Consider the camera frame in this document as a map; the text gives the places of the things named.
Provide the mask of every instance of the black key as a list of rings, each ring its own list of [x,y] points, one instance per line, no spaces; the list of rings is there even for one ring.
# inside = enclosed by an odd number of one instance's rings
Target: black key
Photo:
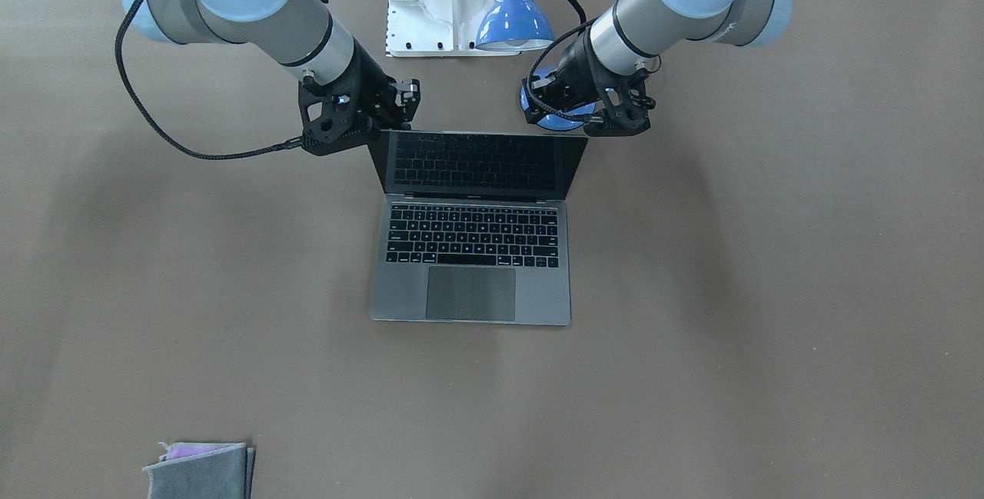
[[[450,254],[439,253],[438,263],[441,264],[495,264],[495,257],[492,254]]]
[[[559,253],[556,247],[534,246],[534,254],[537,257],[556,257]]]

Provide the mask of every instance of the laptop screen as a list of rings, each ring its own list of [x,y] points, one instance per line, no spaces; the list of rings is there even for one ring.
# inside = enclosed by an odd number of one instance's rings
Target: laptop screen
[[[587,138],[580,135],[383,131],[369,149],[387,194],[563,200]]]

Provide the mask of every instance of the silver laptop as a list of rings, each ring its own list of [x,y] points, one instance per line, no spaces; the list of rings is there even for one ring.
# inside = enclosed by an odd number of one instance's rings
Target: silver laptop
[[[570,323],[567,196],[587,138],[383,131],[372,318]]]

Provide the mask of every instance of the trackpad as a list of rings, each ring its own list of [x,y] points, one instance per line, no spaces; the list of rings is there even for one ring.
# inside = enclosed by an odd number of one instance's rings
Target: trackpad
[[[431,267],[428,320],[516,321],[513,268]]]

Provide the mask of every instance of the table surface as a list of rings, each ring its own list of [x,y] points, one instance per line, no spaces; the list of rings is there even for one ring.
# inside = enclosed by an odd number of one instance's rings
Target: table surface
[[[984,0],[671,48],[573,183],[568,328],[370,320],[366,151],[180,155],[118,1],[0,0],[0,497],[140,497],[161,441],[251,443],[256,499],[984,494]],[[537,131],[534,55],[384,58],[385,1],[330,7],[416,128]],[[299,128],[252,46],[125,54],[193,148]]]

